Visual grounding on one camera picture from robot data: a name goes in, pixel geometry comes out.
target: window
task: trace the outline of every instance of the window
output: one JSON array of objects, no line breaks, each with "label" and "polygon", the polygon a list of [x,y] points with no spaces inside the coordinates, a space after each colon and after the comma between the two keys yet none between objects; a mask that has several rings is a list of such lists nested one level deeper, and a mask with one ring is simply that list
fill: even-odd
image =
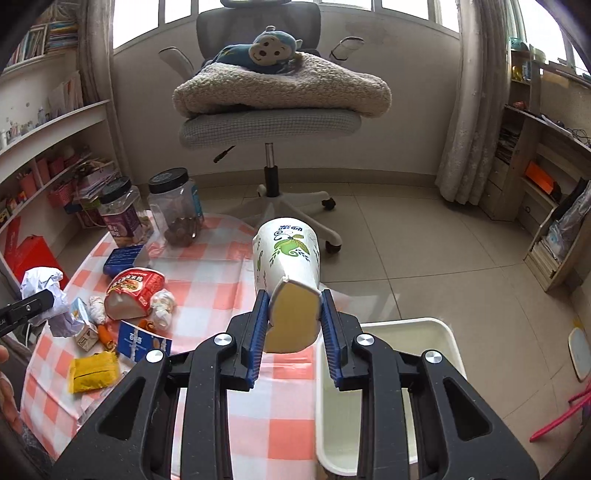
[{"label": "window", "polygon": [[439,5],[441,7],[441,24],[454,32],[459,32],[460,22],[457,17],[456,0],[439,0]]},{"label": "window", "polygon": [[577,75],[588,75],[583,60],[552,15],[536,0],[516,1],[521,9],[527,43],[542,50],[547,61],[566,63]]},{"label": "window", "polygon": [[574,53],[574,69],[577,71],[577,75],[582,75],[583,73],[586,73],[587,75],[589,75],[589,72],[587,71],[587,67],[583,63],[583,59],[579,56],[579,53],[577,52],[577,50],[574,47],[573,47],[573,53]]},{"label": "window", "polygon": [[[337,5],[344,8],[362,8],[387,15],[389,12],[391,14],[392,11],[397,11],[422,18],[432,24],[440,24],[456,32],[459,31],[456,0],[294,1]],[[198,13],[221,7],[220,0],[115,0],[113,48],[120,47],[130,40],[170,22],[187,17],[195,18]]]},{"label": "window", "polygon": [[158,27],[158,0],[116,0],[113,48]]},{"label": "window", "polygon": [[322,0],[321,4],[339,4],[371,10],[371,0]]},{"label": "window", "polygon": [[546,60],[566,60],[562,32],[556,20],[535,0],[519,0],[527,43],[546,54]]},{"label": "window", "polygon": [[382,0],[382,8],[429,19],[427,0]]},{"label": "window", "polygon": [[164,22],[170,23],[191,15],[191,0],[166,0],[164,3]]}]

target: purple label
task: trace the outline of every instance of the purple label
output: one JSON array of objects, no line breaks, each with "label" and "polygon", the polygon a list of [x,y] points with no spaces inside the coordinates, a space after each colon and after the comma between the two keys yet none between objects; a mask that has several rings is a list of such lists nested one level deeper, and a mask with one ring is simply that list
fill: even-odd
[{"label": "purple label", "polygon": [[133,205],[129,205],[127,210],[122,213],[105,215],[103,220],[115,239],[134,241],[134,238],[139,238],[141,234],[141,223]]}]

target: blue snack package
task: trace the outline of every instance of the blue snack package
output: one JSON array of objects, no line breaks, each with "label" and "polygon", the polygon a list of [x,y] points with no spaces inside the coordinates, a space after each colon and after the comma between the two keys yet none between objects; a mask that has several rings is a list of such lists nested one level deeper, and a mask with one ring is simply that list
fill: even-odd
[{"label": "blue snack package", "polygon": [[169,338],[147,332],[132,323],[119,324],[117,351],[133,362],[139,362],[150,350],[158,349],[170,355],[172,341]]}]

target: black jar lid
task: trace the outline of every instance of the black jar lid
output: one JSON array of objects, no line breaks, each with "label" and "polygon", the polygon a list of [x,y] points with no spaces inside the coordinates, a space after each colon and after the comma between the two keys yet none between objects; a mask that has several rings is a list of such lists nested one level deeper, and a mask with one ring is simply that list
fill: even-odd
[{"label": "black jar lid", "polygon": [[129,177],[119,177],[105,185],[100,193],[99,202],[101,205],[114,202],[125,195],[131,188]]},{"label": "black jar lid", "polygon": [[148,190],[154,194],[166,193],[181,187],[188,181],[189,172],[186,168],[171,168],[170,170],[164,170],[154,175],[148,181]]}]

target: beige fleece blanket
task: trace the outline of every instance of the beige fleece blanket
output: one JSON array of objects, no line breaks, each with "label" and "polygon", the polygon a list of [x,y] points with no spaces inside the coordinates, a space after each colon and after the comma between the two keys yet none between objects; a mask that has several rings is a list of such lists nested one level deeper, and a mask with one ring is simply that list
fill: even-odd
[{"label": "beige fleece blanket", "polygon": [[267,75],[212,63],[174,91],[177,112],[188,118],[222,113],[233,105],[255,109],[342,108],[377,117],[390,108],[392,93],[379,77],[357,73],[301,53],[293,71]]}]

